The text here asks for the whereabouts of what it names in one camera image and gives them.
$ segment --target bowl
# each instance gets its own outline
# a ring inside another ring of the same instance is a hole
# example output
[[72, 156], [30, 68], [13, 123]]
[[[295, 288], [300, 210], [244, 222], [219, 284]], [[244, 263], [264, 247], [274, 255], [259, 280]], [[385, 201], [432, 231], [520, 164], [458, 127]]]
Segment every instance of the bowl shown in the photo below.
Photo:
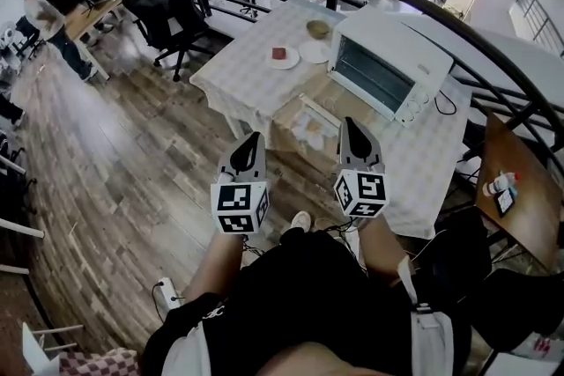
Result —
[[306, 24], [309, 35], [316, 40], [322, 40], [327, 37], [330, 31], [330, 27], [326, 22], [322, 20], [310, 20]]

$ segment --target power strip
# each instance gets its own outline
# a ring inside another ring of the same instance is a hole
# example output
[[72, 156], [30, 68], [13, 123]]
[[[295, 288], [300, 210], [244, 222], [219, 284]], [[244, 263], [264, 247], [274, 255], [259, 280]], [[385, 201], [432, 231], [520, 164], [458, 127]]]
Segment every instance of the power strip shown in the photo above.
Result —
[[167, 305], [167, 312], [180, 307], [181, 303], [177, 299], [178, 294], [174, 289], [173, 281], [171, 281], [168, 277], [163, 277], [159, 280], [159, 282], [162, 283], [160, 286], [160, 292], [162, 293], [162, 297]]

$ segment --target plate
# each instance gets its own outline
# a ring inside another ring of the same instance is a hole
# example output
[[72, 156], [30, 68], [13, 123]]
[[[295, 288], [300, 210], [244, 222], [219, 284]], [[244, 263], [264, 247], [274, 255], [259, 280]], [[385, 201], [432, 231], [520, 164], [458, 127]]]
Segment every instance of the plate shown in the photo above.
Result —
[[306, 41], [300, 45], [300, 55], [306, 62], [325, 63], [329, 61], [330, 49], [320, 41]]
[[275, 70], [289, 70], [293, 68], [300, 61], [300, 54], [295, 48], [288, 48], [286, 46], [274, 46], [275, 48], [285, 48], [286, 49], [286, 59], [285, 60], [274, 60], [272, 58], [272, 48], [268, 48], [266, 51], [266, 63]]

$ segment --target white shirt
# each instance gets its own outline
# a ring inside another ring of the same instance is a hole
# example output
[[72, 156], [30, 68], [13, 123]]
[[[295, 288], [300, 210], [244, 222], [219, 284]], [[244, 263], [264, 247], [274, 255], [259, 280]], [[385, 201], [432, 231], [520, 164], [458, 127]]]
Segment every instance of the white shirt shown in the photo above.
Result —
[[[24, 0], [24, 11], [26, 12], [27, 20], [40, 31], [43, 40], [53, 38], [64, 26], [64, 16], [47, 0]], [[37, 16], [42, 11], [55, 16], [55, 22], [51, 24], [47, 20], [37, 19]]]

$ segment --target small bottle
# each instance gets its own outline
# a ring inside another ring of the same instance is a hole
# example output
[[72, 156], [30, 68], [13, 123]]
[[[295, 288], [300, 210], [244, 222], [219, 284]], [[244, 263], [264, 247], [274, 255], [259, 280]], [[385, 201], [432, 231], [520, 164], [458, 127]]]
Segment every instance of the small bottle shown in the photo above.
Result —
[[519, 173], [500, 173], [492, 183], [485, 183], [482, 187], [484, 195], [487, 197], [500, 193], [510, 187], [513, 187], [519, 180]]

